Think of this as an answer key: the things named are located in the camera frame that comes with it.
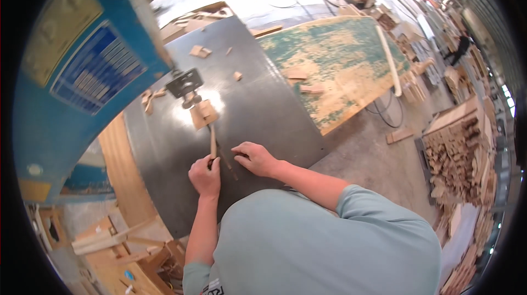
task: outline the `sleeve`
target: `sleeve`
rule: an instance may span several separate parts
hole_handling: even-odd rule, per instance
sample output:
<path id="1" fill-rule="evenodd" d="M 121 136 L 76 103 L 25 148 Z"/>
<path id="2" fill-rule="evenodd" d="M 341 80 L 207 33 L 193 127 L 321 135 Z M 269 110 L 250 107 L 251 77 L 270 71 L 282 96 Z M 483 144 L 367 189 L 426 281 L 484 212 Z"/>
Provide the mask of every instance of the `sleeve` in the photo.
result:
<path id="1" fill-rule="evenodd" d="M 423 221 L 427 223 L 416 213 L 393 203 L 379 193 L 358 185 L 349 185 L 340 193 L 336 213 L 342 219 L 367 216 L 386 222 Z"/>
<path id="2" fill-rule="evenodd" d="M 199 295 L 209 282 L 210 265 L 189 263 L 183 268 L 183 293 Z"/>

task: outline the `light green t-shirt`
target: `light green t-shirt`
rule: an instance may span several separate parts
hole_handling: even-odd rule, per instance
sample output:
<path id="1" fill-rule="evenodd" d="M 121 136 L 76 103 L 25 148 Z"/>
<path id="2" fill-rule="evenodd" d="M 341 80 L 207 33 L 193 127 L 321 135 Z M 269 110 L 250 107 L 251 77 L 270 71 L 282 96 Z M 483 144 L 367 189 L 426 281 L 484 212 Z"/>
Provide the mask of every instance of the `light green t-shirt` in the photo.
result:
<path id="1" fill-rule="evenodd" d="M 223 216 L 214 264 L 184 267 L 185 295 L 434 294 L 441 245 L 423 218 L 358 185 L 336 212 L 282 190 L 247 196 Z"/>

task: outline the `metal table surface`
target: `metal table surface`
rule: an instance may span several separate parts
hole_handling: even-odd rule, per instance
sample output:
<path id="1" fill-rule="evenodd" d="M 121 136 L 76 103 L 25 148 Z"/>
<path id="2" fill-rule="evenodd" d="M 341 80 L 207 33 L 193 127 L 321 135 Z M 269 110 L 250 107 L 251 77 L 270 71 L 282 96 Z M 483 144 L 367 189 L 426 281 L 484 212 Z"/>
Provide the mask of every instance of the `metal table surface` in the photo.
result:
<path id="1" fill-rule="evenodd" d="M 206 59 L 189 55 L 198 44 L 212 50 Z M 258 177 L 234 161 L 230 148 L 243 141 L 265 146 L 273 156 L 301 167 L 311 167 L 326 155 L 323 138 L 305 108 L 258 42 L 236 16 L 216 21 L 204 31 L 193 31 L 165 48 L 181 70 L 196 67 L 204 81 L 198 89 L 218 112 L 214 122 L 221 154 L 221 193 L 218 220 L 237 200 L 282 184 Z M 235 71 L 243 78 L 236 82 Z M 162 77 L 153 90 L 171 80 Z M 152 201 L 174 238 L 189 234 L 197 211 L 198 193 L 188 179 L 190 166 L 210 153 L 207 127 L 196 130 L 182 99 L 172 94 L 152 101 L 147 115 L 141 97 L 124 110 L 128 139 L 135 162 Z"/>

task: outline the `workbench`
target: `workbench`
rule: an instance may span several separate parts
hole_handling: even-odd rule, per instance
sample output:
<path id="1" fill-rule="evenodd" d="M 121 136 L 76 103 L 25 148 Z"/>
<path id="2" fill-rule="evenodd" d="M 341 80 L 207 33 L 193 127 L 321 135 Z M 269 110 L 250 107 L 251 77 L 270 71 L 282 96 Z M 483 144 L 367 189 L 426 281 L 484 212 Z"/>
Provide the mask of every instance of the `workbench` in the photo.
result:
<path id="1" fill-rule="evenodd" d="M 337 16 L 287 28 L 258 40 L 267 56 L 287 76 L 301 70 L 308 78 L 295 92 L 325 135 L 393 87 L 377 22 L 368 16 Z M 401 75 L 410 63 L 385 35 Z M 298 85 L 323 84 L 323 94 L 303 94 Z"/>

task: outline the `blue label panel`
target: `blue label panel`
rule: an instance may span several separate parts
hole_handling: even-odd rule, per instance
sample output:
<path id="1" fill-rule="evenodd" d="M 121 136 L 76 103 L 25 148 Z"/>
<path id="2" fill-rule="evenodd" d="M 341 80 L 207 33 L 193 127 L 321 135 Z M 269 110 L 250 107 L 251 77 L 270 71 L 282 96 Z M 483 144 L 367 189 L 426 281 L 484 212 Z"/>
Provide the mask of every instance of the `blue label panel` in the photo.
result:
<path id="1" fill-rule="evenodd" d="M 50 92 L 60 101 L 95 115 L 146 69 L 105 21 L 72 55 Z"/>

